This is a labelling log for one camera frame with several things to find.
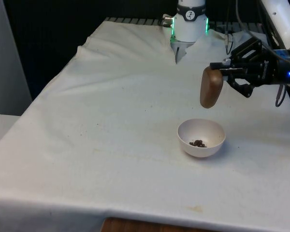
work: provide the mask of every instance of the white wall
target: white wall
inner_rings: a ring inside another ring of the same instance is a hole
[[[21,115],[31,103],[13,34],[0,0],[0,114]]]

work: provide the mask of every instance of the green led light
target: green led light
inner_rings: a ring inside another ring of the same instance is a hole
[[[208,18],[206,19],[206,29],[205,29],[205,33],[207,34],[209,31],[209,20]]]
[[[174,22],[175,22],[175,19],[173,17],[172,18],[172,25],[171,25],[171,27],[172,27],[172,36],[174,36]]]

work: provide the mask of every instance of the black background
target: black background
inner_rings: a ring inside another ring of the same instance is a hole
[[[175,15],[178,0],[5,0],[29,89],[35,98],[106,17]],[[210,21],[225,21],[228,0],[207,0]],[[240,0],[244,22],[259,22],[256,0]],[[232,5],[230,21],[235,18]]]

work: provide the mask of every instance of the white tablecloth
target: white tablecloth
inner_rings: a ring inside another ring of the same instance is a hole
[[[223,39],[211,31],[175,65],[169,36],[104,22],[79,47],[0,141],[0,232],[99,231],[105,217],[290,232],[290,99],[277,109],[277,86],[246,99],[225,84],[203,109],[201,75]],[[190,118],[224,127],[218,154],[180,150]]]

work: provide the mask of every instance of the robot logo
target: robot logo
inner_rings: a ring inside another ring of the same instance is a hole
[[[193,11],[187,11],[187,13],[186,13],[186,18],[187,18],[188,20],[193,20],[194,17],[195,17],[195,13],[194,13]]]

